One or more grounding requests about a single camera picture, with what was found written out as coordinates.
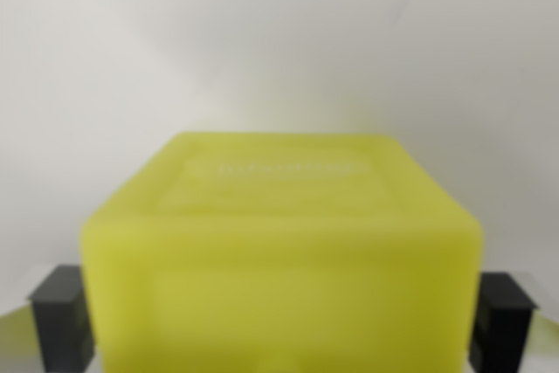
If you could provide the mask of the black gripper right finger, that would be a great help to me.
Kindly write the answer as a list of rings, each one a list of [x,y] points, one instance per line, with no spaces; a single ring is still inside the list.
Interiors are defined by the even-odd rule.
[[[483,272],[470,372],[557,372],[558,299],[528,272]]]

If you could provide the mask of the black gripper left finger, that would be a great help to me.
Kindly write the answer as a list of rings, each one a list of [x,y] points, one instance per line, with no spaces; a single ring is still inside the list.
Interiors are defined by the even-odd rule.
[[[79,265],[34,266],[1,294],[2,372],[86,372],[94,355]]]

